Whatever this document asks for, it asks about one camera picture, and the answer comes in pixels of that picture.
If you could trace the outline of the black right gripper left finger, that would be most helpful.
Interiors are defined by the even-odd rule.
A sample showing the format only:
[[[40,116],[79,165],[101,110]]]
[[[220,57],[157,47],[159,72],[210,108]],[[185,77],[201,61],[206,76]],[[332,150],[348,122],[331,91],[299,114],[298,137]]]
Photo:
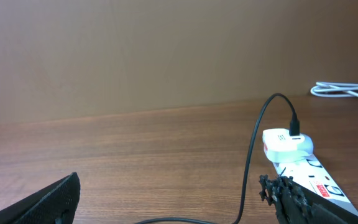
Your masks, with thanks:
[[[76,172],[0,211],[0,224],[72,224],[80,200]]]

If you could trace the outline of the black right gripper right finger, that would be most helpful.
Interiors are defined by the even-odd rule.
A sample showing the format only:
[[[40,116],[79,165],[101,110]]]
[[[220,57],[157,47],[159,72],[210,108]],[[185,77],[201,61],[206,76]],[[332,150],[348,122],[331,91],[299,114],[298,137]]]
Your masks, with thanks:
[[[280,224],[358,224],[358,216],[293,181],[259,177],[261,199],[274,205]]]

